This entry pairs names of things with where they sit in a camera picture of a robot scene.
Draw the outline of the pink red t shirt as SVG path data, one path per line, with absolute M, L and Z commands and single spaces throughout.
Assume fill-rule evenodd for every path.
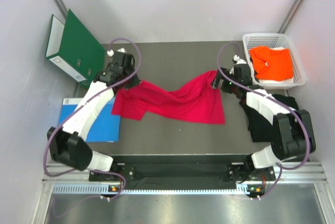
M 207 71 L 175 91 L 166 91 L 148 81 L 117 92 L 111 111 L 127 119 L 141 120 L 145 113 L 200 124 L 225 124 L 219 89 L 211 82 L 216 71 Z

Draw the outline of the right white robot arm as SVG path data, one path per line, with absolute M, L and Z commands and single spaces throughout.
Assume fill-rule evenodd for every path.
M 251 180 L 258 179 L 265 168 L 281 165 L 283 161 L 302 158 L 298 169 L 305 165 L 316 149 L 311 117 L 308 111 L 295 110 L 278 101 L 263 87 L 254 85 L 247 63 L 237 60 L 233 68 L 218 68 L 211 83 L 214 89 L 234 94 L 246 106 L 254 109 L 271 126 L 270 145 L 248 155 L 244 173 Z

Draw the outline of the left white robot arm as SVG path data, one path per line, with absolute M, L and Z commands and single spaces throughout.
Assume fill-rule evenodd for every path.
M 119 173 L 114 159 L 92 150 L 86 142 L 88 133 L 103 108 L 123 86 L 134 87 L 140 83 L 136 74 L 135 58 L 124 48 L 107 52 L 111 61 L 98 71 L 85 96 L 75 111 L 57 127 L 47 132 L 51 159 L 75 170 L 100 170 L 107 180 L 114 180 Z

